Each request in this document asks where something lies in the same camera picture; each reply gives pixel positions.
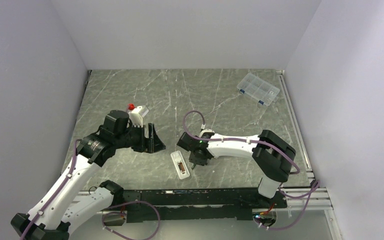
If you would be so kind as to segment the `white remote control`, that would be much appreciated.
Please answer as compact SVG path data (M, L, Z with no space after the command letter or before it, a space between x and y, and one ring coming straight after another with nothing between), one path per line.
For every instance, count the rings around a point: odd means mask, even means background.
M180 180L184 180L186 178L190 177L189 169L186 165L185 159L182 155L182 153L177 150L170 154L171 160L173 162L173 165L175 167L176 173Z

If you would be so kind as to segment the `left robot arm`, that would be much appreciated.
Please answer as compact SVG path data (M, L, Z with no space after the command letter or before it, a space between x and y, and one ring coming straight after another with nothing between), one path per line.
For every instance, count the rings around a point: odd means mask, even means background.
M75 202L87 181L119 149L153 154L166 147L152 123L144 125L146 106L112 110L98 130L74 143L71 160L45 196L27 213L17 213L11 226L22 240L67 240L98 211L126 206L124 189L106 180Z

